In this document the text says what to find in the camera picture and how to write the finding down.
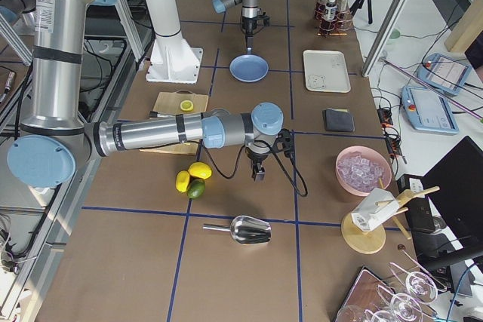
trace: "label sticker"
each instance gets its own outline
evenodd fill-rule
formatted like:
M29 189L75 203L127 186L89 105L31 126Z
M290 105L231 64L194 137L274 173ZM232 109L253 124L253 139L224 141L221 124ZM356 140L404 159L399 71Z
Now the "label sticker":
M54 31L55 0L37 0L36 32Z

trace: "tray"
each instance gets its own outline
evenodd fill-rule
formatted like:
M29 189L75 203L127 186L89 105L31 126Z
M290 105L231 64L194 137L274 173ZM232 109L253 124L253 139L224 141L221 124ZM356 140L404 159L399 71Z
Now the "tray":
M346 60L341 52L304 51L303 68L307 90L342 94L350 91Z

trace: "computer screen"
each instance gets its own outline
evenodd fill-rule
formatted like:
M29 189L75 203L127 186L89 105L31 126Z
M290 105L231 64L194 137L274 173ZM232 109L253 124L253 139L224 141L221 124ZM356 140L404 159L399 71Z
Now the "computer screen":
M483 242L483 151L465 136L423 178L425 187L441 189L430 195L443 220L460 243ZM483 256L474 259L483 262Z

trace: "wooden board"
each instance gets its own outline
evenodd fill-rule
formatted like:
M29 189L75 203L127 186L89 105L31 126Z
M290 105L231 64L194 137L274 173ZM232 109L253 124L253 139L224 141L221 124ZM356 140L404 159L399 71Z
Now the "wooden board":
M445 41L450 52L464 53L483 31L483 0L475 0Z
M194 108L190 112L181 111L181 101L190 100L193 102ZM179 115L182 113L200 113L206 111L208 105L208 96L205 94L193 94L188 92L159 92L158 98L152 108L158 113L168 115ZM158 149L144 149L145 152L161 152L165 154L181 154L196 155L198 145L195 143L184 143L168 147L160 147Z

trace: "wooden stand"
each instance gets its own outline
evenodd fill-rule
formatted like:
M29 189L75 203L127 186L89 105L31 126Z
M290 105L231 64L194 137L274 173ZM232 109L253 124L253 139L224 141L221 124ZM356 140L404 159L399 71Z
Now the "wooden stand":
M406 211L407 208L403 208L403 206L405 206L406 203L409 202L412 198L418 198L426 194L429 194L431 192L436 192L438 190L439 190L439 186L435 186L433 188L429 188L421 192L412 192L411 190L404 190L396 198L400 207L400 209L396 214ZM396 225L399 227L402 234L406 238L411 238L408 231L404 229L403 225L401 224L401 222L399 222L399 220L397 220ZM351 213L348 213L342 219L340 229L346 243L353 250L355 250L356 252L360 252L362 254L377 253L379 250L383 249L384 244L386 243L386 230L384 230L384 227L382 225L379 225L372 232L363 232L352 222Z

